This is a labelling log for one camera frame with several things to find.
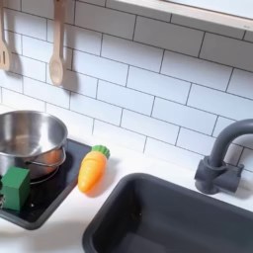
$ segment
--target stainless steel pot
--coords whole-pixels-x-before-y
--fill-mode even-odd
[[[67,128],[58,118],[35,111],[0,116],[0,175],[11,166],[30,169],[31,180],[53,172],[66,158]]]

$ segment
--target tile backsplash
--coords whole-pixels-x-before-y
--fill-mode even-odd
[[[253,34],[115,0],[68,0],[65,79],[51,84],[53,0],[6,0],[12,69],[0,71],[0,113],[38,110],[196,169],[229,124],[253,119]],[[225,161],[253,178],[253,135]]]

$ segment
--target carrot green top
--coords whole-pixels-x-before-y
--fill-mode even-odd
[[[93,146],[91,150],[103,153],[107,157],[107,159],[109,159],[110,157],[110,150],[106,146],[102,145]]]

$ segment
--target wooden utensil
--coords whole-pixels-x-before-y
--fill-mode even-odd
[[[4,39],[4,7],[0,0],[0,69],[10,70],[10,51]]]
[[[59,86],[64,75],[63,39],[66,0],[53,0],[53,2],[53,54],[49,63],[49,72],[52,83]]]

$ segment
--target sink basin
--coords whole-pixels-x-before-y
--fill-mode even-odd
[[[86,253],[252,253],[253,213],[131,174],[87,227],[83,247]]]

